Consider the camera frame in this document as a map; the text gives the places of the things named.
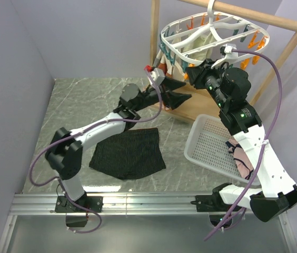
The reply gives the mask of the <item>white clip hanger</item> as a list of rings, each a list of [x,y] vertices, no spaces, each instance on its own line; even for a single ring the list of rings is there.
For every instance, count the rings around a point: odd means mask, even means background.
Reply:
[[[262,27],[236,15],[214,11],[194,14],[166,25],[159,35],[160,54],[173,65],[199,65],[227,45],[262,53],[270,42]]]

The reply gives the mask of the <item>black striped underwear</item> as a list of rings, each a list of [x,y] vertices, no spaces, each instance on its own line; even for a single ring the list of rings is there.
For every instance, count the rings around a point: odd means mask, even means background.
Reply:
[[[89,167],[120,180],[137,180],[166,168],[158,128],[128,130],[99,142]]]

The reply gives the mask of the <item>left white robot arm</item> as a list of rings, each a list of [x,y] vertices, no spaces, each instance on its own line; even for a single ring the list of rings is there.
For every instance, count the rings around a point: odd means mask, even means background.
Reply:
[[[158,77],[156,82],[156,86],[149,86],[144,91],[134,83],[127,84],[122,89],[118,106],[106,117],[80,129],[60,128],[55,132],[45,159],[58,173],[67,205],[74,212],[93,212],[78,177],[86,150],[143,122],[138,111],[159,102],[174,110],[192,97],[176,92],[186,85],[184,82],[169,77]]]

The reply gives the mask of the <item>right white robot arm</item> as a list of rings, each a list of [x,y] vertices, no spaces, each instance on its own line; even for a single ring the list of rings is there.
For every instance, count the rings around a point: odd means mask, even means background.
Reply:
[[[219,117],[248,157],[254,171],[246,187],[223,184],[213,189],[212,205],[219,211],[229,205],[251,209],[267,222],[297,204],[297,184],[272,149],[262,121],[246,100],[251,88],[248,74],[237,67],[215,68],[205,60],[186,73],[197,90],[207,90],[219,107]]]

